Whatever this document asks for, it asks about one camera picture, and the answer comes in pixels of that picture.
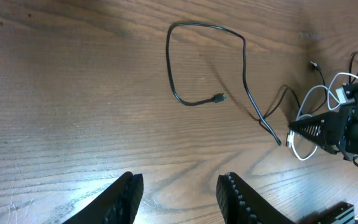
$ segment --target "coiled white cable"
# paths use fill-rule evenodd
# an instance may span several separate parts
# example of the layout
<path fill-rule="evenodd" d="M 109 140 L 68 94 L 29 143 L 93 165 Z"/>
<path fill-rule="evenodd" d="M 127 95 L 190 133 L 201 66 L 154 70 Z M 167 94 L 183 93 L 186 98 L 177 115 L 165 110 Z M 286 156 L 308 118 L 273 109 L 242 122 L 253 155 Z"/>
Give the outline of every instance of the coiled white cable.
<path fill-rule="evenodd" d="M 332 85 L 333 85 L 335 79 L 336 79 L 338 76 L 340 76 L 340 75 L 348 75 L 348 76 L 351 76 L 351 77 L 354 77 L 354 78 L 358 79 L 358 76 L 357 76 L 357 75 L 353 75 L 353 74 L 351 74 L 351 73 L 346 73 L 346 72 L 340 72 L 340 73 L 338 73 L 338 74 L 335 75 L 335 77 L 333 78 L 333 80 L 332 80 L 331 83 L 329 84 L 328 88 L 327 88 L 326 86 L 324 86 L 324 85 L 317 85 L 317 86 L 314 86 L 313 88 L 311 88 L 311 89 L 309 90 L 309 92 L 306 94 L 305 99 L 303 99 L 303 102 L 302 102 L 302 104 L 301 104 L 301 107 L 299 108 L 298 114 L 297 114 L 297 116 L 296 116 L 296 120 L 297 120 L 297 121 L 298 121 L 299 119 L 301 119 L 301 118 L 304 118 L 305 116 L 312 117 L 311 114 L 303 114 L 303 115 L 300 115 L 300 114 L 301 114 L 302 108 L 303 108 L 303 106 L 305 105 L 305 102 L 306 102 L 307 98 L 309 97 L 310 93 L 311 93 L 314 89 L 316 89 L 316 88 L 325 88 L 325 89 L 328 91 L 327 104 L 328 104 L 328 109 L 329 109 L 329 110 L 331 110 L 331 111 L 332 111 L 332 110 L 335 110 L 335 109 L 337 109 L 337 108 L 341 105 L 341 103 L 339 102 L 339 100 L 338 100 L 338 99 L 335 97 L 335 95 L 331 92 L 331 87 L 332 87 Z M 329 105 L 329 96 L 330 96 L 330 95 L 331 95 L 331 96 L 334 98 L 334 100 L 337 101 L 337 103 L 338 103 L 338 105 L 336 105 L 334 108 L 331 108 L 330 105 Z M 305 160 L 309 159 L 309 158 L 317 151 L 318 146 L 316 146 L 316 147 L 314 148 L 314 150 L 313 150 L 311 153 L 309 153 L 306 157 L 304 157 L 304 158 L 300 157 L 300 156 L 298 155 L 298 153 L 296 152 L 296 148 L 295 148 L 295 146 L 294 146 L 294 139 L 295 139 L 295 132 L 294 132 L 294 131 L 290 131 L 289 135 L 287 136 L 288 146 L 292 149 L 294 155 L 295 155 L 296 158 L 298 158 L 300 161 L 305 161 Z"/>

